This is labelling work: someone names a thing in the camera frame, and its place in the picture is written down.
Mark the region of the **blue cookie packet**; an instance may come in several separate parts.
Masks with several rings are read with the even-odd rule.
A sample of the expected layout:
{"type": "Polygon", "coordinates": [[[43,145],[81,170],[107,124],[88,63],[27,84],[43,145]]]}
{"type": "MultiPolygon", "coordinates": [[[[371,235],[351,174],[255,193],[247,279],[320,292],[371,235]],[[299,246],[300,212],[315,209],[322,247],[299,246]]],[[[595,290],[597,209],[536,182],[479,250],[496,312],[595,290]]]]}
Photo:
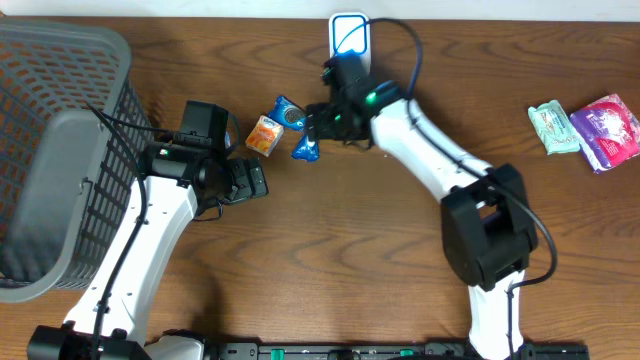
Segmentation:
{"type": "Polygon", "coordinates": [[[301,138],[292,151],[291,157],[296,160],[315,162],[319,159],[318,143],[309,139],[305,132],[306,113],[285,96],[278,96],[268,117],[287,129],[299,132],[301,138]]]}

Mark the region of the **orange tissue pack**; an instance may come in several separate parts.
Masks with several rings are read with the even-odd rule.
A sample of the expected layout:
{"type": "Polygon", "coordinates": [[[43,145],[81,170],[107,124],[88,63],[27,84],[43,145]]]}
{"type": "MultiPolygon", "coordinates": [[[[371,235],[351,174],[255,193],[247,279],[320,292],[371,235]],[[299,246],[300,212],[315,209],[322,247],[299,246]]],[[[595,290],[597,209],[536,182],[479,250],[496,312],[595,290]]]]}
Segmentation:
{"type": "Polygon", "coordinates": [[[281,124],[262,115],[245,140],[245,145],[249,149],[268,157],[284,132],[285,129],[281,124]]]}

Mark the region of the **teal wipes packet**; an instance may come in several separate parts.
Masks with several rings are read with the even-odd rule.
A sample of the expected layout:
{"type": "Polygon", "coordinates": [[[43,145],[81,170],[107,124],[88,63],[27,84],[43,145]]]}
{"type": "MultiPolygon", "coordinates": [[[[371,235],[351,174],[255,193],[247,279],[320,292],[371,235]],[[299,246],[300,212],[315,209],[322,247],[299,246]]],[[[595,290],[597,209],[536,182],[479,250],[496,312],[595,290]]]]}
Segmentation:
{"type": "Polygon", "coordinates": [[[557,100],[529,107],[528,116],[548,155],[580,150],[577,133],[557,100]]]}

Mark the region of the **purple snack package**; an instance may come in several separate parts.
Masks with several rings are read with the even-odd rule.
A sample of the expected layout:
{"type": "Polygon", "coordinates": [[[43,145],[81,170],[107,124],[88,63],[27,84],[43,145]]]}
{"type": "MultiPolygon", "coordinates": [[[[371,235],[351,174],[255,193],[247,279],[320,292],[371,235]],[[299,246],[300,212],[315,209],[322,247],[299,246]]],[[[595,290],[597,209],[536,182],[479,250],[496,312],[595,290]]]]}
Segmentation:
{"type": "Polygon", "coordinates": [[[618,94],[604,96],[575,111],[569,120],[580,151],[596,174],[639,155],[639,121],[618,94]]]}

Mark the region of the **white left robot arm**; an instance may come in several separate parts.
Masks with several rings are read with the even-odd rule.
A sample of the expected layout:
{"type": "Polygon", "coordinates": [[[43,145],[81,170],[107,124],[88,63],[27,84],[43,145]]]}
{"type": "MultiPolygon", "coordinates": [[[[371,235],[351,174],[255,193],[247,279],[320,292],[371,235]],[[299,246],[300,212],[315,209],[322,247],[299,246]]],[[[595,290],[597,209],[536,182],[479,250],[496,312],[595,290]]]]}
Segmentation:
{"type": "Polygon", "coordinates": [[[214,359],[216,349],[187,330],[147,343],[151,307],[187,225],[209,209],[267,195],[257,158],[226,149],[150,143],[119,229],[89,288],[59,327],[40,325],[30,359],[214,359]]]}

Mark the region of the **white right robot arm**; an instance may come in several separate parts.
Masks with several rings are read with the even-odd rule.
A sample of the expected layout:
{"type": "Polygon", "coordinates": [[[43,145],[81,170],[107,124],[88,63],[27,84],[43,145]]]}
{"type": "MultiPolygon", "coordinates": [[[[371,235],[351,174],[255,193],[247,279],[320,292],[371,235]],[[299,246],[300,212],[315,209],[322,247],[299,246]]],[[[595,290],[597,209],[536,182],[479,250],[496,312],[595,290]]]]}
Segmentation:
{"type": "Polygon", "coordinates": [[[524,184],[511,165],[471,155],[393,82],[380,83],[354,53],[324,64],[326,103],[307,107],[310,139],[367,140],[400,161],[438,201],[443,251],[468,287],[469,342],[485,359],[506,359],[524,340],[516,284],[538,241],[524,184]]]}

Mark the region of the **white barcode scanner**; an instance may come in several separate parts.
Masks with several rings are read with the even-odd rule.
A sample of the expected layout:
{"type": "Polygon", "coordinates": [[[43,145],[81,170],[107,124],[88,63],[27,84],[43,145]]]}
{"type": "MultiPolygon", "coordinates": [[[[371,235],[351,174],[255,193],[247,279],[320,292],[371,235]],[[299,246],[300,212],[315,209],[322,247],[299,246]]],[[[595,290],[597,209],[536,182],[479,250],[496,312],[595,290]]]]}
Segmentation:
{"type": "Polygon", "coordinates": [[[369,17],[361,12],[333,14],[328,21],[329,55],[355,53],[367,71],[371,66],[371,31],[369,17]]]}

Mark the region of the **grey plastic basket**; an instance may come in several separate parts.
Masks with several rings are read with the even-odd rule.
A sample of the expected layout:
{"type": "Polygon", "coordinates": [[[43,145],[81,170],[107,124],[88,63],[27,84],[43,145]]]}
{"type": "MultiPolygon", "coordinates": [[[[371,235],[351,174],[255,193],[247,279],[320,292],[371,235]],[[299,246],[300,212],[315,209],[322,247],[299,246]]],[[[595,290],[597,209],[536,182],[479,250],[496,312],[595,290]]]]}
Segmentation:
{"type": "Polygon", "coordinates": [[[125,213],[128,152],[151,140],[118,33],[1,22],[1,299],[82,289],[125,213]]]}

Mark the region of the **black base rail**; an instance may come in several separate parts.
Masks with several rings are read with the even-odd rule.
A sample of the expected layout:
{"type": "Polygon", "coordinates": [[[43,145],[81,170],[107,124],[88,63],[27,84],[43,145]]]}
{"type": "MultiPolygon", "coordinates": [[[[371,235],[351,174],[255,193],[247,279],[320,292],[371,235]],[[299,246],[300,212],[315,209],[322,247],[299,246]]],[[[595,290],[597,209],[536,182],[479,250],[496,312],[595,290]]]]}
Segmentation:
{"type": "MultiPolygon", "coordinates": [[[[385,359],[481,359],[466,341],[371,345],[285,345],[226,343],[210,356],[217,360],[385,360],[385,359]]],[[[514,355],[522,360],[590,360],[585,345],[525,343],[514,355]]]]}

